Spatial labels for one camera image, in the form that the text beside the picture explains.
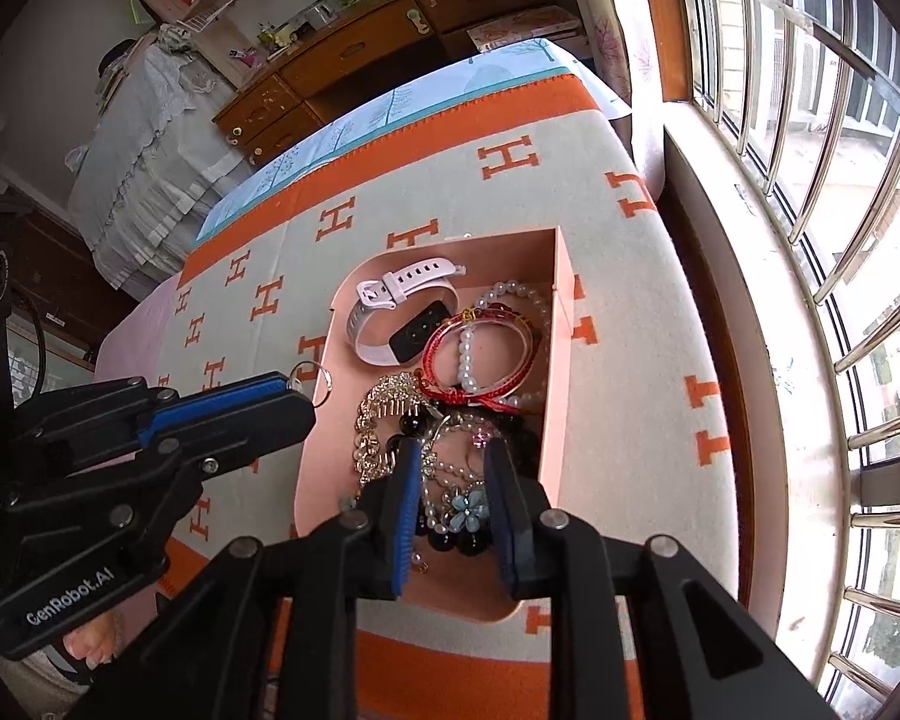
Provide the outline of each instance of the drawer knob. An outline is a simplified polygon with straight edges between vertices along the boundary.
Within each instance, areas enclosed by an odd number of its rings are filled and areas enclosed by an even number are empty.
[[[416,27],[416,31],[421,35],[426,35],[430,32],[430,25],[423,20],[423,15],[420,15],[420,11],[415,7],[412,7],[407,11],[407,18],[413,22],[413,26]]]

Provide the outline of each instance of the pink jewelry box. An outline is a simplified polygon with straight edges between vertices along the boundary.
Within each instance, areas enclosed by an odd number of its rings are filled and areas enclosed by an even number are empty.
[[[533,287],[540,295],[552,295],[549,355],[539,354],[530,376],[518,392],[538,391],[546,386],[540,415],[528,415],[526,423],[541,436],[539,480],[552,503],[557,503],[563,463],[563,434],[566,426],[567,395],[570,385],[570,338],[573,333],[574,276],[563,236],[558,227],[461,238],[419,247],[386,251],[363,262],[343,280],[330,306],[330,329],[320,363],[333,377],[333,391],[317,410],[317,425],[303,445],[293,512],[300,536],[306,536],[324,520],[338,514],[338,501],[353,495],[357,488],[353,450],[357,406],[381,376],[399,370],[414,370],[419,360],[406,367],[367,365],[356,355],[346,332],[346,322],[357,300],[356,285],[379,279],[387,271],[399,271],[430,257],[445,257],[466,267],[466,275],[451,279],[457,290],[458,310],[472,306],[492,285],[514,279]],[[393,311],[378,311],[367,322],[361,341],[386,340],[436,299],[446,300],[445,290],[428,289],[411,295]],[[507,295],[502,302],[525,314],[540,327],[535,309],[525,298]],[[473,338],[474,375],[482,384],[492,383],[514,369],[521,344],[505,327],[481,325]],[[458,351],[453,338],[444,343],[434,360],[440,381],[456,381]],[[547,344],[541,345],[545,350]],[[317,377],[314,402],[323,399],[325,385]],[[399,433],[397,418],[378,420],[381,443]],[[468,463],[482,470],[478,450],[471,449],[461,432],[437,442],[437,454],[456,464],[470,449]],[[475,622],[498,622],[513,614],[519,603],[509,598],[491,547],[476,557],[466,557],[453,549],[434,551],[426,538],[414,538],[415,551],[429,566],[426,573],[410,570],[402,601]]]

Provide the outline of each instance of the white watch strap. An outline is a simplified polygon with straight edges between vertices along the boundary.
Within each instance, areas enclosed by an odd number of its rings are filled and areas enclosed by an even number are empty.
[[[381,309],[392,311],[400,303],[420,290],[428,290],[434,287],[449,290],[453,295],[453,305],[448,306],[451,314],[457,312],[457,291],[450,283],[449,276],[463,275],[466,268],[454,265],[443,257],[434,257],[430,260],[420,260],[406,268],[396,272],[386,272],[378,281],[361,281],[357,285],[357,302],[350,310],[350,316],[346,321],[346,333],[353,344],[354,351],[364,362],[370,365],[401,365],[394,356],[394,351],[389,343],[381,346],[370,346],[360,343],[360,333],[367,324],[367,319],[374,311]]]

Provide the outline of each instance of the wooden dresser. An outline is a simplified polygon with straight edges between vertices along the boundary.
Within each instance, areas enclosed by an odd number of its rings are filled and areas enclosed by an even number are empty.
[[[214,119],[261,166],[358,105],[476,50],[466,28],[548,0],[362,0],[266,62]]]

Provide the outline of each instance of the window sill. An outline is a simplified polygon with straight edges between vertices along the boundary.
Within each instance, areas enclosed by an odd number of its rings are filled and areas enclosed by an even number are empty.
[[[735,155],[692,103],[665,103],[667,181],[706,259],[744,396],[754,479],[749,611],[813,683],[845,561],[850,474],[833,365],[797,262]]]

